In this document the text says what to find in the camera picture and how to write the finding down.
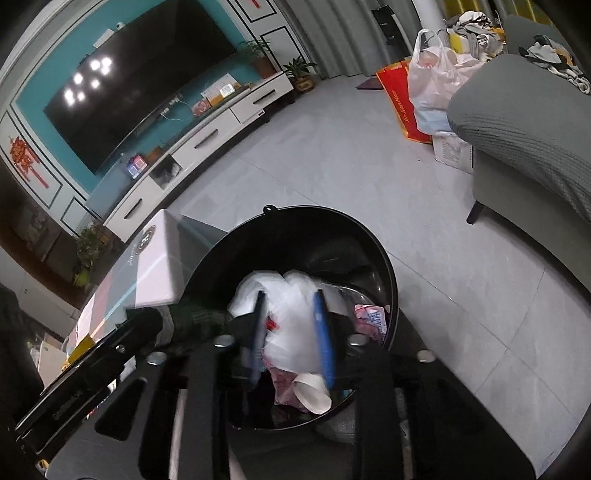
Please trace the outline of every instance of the tv stand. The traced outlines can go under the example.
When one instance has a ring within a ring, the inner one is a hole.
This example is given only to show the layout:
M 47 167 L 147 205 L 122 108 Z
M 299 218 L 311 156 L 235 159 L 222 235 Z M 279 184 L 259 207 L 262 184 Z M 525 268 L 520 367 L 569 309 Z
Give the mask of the tv stand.
M 104 226 L 127 242 L 166 197 L 208 157 L 293 90 L 284 72 L 252 85 L 215 108 L 169 146 L 106 218 Z

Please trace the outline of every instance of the white paper cup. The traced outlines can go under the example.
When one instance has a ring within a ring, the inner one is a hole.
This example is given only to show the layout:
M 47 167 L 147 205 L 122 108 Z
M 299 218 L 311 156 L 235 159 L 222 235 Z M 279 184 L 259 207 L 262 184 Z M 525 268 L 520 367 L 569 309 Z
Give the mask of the white paper cup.
M 293 381 L 295 396 L 302 405 L 316 415 L 330 410 L 332 400 L 322 375 L 299 374 Z

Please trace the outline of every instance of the gray sofa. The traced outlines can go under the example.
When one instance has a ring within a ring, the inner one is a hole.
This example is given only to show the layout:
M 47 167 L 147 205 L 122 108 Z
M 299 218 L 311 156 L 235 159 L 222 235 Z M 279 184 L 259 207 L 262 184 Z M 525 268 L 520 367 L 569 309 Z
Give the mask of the gray sofa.
M 467 221 L 486 206 L 548 249 L 591 291 L 591 96 L 518 54 L 558 31 L 509 15 L 508 54 L 454 95 L 447 116 L 474 148 Z

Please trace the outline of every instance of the teal wall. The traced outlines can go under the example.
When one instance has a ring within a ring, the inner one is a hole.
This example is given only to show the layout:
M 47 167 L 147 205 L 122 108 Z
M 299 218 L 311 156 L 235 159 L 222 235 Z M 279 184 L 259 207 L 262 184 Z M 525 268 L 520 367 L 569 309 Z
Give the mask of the teal wall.
M 93 174 L 53 127 L 43 109 L 56 92 L 70 79 L 85 55 L 94 51 L 92 44 L 105 32 L 107 28 L 116 30 L 117 22 L 129 23 L 142 13 L 162 3 L 164 0 L 110 0 L 98 10 L 88 16 L 74 28 L 55 50 L 44 60 L 43 64 L 29 79 L 26 87 L 17 99 L 17 105 L 26 117 L 29 125 L 49 149 L 51 154 L 72 175 L 72 177 L 87 191 L 98 184 L 102 174 Z M 209 15 L 227 36 L 228 40 L 237 46 L 244 40 L 230 17 L 217 0 L 199 1 Z M 229 72 L 240 83 L 254 82 L 260 77 L 250 67 L 231 59 L 217 68 L 212 69 L 200 77 L 188 91 L 183 92 L 183 99 L 189 105 L 200 97 L 200 92 L 209 83 Z M 188 107 L 179 104 L 169 114 L 181 121 L 159 121 L 129 148 L 138 153 L 146 154 L 158 144 L 163 145 L 176 132 L 182 129 L 192 119 Z

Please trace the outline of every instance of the potted plant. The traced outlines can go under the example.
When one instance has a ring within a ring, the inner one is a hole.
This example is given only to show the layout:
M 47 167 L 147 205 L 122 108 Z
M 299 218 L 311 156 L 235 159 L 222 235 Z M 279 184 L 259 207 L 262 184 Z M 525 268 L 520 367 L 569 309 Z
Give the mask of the potted plant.
M 246 40 L 238 45 L 238 54 L 245 63 L 249 63 L 264 79 L 275 75 L 277 71 L 269 60 L 267 53 L 271 52 L 271 47 L 266 40 Z
M 283 65 L 283 68 L 294 88 L 300 93 L 306 93 L 314 88 L 314 81 L 310 78 L 310 67 L 315 66 L 316 63 L 305 61 L 304 57 L 300 55 L 287 65 Z
M 102 237 L 103 235 L 96 225 L 89 225 L 76 238 L 78 258 L 84 267 L 91 269 L 94 261 L 105 247 Z

